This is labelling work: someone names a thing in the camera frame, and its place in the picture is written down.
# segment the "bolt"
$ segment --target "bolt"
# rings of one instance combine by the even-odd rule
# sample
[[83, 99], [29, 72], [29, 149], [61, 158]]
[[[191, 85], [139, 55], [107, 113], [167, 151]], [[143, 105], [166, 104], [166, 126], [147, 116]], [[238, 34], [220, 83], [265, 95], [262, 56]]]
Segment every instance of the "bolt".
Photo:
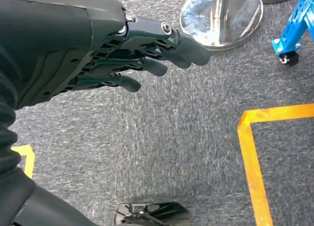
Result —
[[130, 15], [126, 15], [126, 20], [127, 22], [136, 22], [136, 18]]
[[171, 27], [169, 24], [166, 23], [166, 22], [161, 23], [161, 28], [166, 34], [171, 34]]

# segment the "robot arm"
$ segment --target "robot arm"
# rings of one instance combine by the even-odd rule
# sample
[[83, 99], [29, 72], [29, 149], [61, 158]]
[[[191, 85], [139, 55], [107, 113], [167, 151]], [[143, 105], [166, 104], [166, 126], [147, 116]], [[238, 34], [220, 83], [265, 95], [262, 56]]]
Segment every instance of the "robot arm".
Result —
[[69, 90], [140, 84], [120, 72], [164, 75], [205, 65], [209, 52], [165, 22], [127, 15], [118, 0], [0, 0], [0, 226], [94, 226], [27, 178], [11, 150], [14, 110]]

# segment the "yellow tape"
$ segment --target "yellow tape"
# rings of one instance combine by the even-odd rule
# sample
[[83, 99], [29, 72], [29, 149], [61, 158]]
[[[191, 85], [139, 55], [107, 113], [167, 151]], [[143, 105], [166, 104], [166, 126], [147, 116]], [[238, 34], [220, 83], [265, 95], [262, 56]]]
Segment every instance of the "yellow tape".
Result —
[[32, 178], [32, 172], [35, 164], [35, 152], [30, 145], [12, 147], [13, 151], [20, 153], [21, 156], [26, 156], [25, 161], [24, 172], [29, 178]]
[[251, 124], [309, 117], [314, 117], [314, 104], [245, 111], [239, 122], [238, 136], [257, 226], [273, 224]]

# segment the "metal stanchion base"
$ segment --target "metal stanchion base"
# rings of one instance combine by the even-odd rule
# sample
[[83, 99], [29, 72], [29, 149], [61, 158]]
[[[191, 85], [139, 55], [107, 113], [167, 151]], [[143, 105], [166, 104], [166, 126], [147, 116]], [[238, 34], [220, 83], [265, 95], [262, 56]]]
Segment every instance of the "metal stanchion base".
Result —
[[180, 24], [184, 32], [210, 51], [223, 51], [245, 43], [262, 16], [261, 0], [187, 0], [181, 12]]

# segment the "gray carpet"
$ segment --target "gray carpet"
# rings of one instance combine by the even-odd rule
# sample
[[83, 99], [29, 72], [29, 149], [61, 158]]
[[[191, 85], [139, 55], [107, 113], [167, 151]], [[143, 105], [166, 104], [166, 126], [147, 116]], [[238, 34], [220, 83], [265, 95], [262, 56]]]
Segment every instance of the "gray carpet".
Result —
[[[185, 0], [121, 0], [130, 12], [178, 27]], [[169, 65], [162, 78], [130, 75], [141, 91], [69, 92], [19, 111], [17, 145], [36, 153], [34, 179], [102, 226], [129, 201], [178, 201], [194, 226], [255, 225], [236, 126], [245, 110], [314, 102], [314, 45], [300, 63], [279, 63], [279, 37], [297, 0], [265, 6], [241, 47], [204, 67]], [[314, 225], [313, 119], [255, 124], [276, 226]]]

